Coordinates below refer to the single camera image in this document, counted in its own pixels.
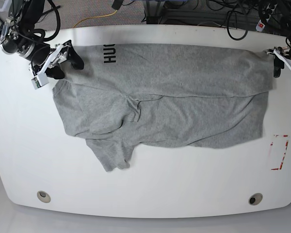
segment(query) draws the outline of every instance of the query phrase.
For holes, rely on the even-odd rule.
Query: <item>white table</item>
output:
[[[235,42],[225,29],[165,25],[62,30],[52,43],[69,39],[74,46],[173,43],[251,51],[285,45],[283,37],[268,34],[249,33]],[[291,73],[287,69],[274,79],[263,138],[224,150],[140,145],[130,169],[107,173],[85,140],[65,134],[52,99],[55,81],[34,90],[28,63],[0,50],[0,176],[12,202],[76,214],[139,218],[230,215],[291,202]],[[269,153],[274,134],[289,135],[281,170],[271,170],[278,163],[276,150]],[[40,190],[50,194],[50,203],[37,198]],[[255,193],[261,193],[263,200],[251,206],[248,200]]]

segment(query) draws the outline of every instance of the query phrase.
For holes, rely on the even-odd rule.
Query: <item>gray t-shirt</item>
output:
[[[129,167],[139,143],[226,148],[262,135],[273,58],[214,47],[76,47],[54,101],[68,135],[86,139],[106,171]]]

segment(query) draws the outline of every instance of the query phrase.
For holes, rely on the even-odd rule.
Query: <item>yellow cable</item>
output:
[[[109,14],[109,15],[104,15],[104,16],[93,16],[93,17],[88,17],[88,18],[82,19],[82,20],[79,21],[76,25],[74,25],[73,28],[75,28],[79,23],[82,23],[83,21],[86,21],[86,20],[88,20],[88,19],[92,19],[92,18],[103,18],[103,17],[107,17],[107,16],[113,16],[116,12],[117,12],[117,10],[114,11],[112,14]]]

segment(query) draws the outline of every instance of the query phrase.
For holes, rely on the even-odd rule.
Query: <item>round hole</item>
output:
[[[263,199],[263,195],[261,193],[256,193],[249,198],[250,205],[258,205]]]
[[[44,191],[39,191],[37,192],[37,197],[40,201],[44,203],[49,203],[50,202],[50,196]]]

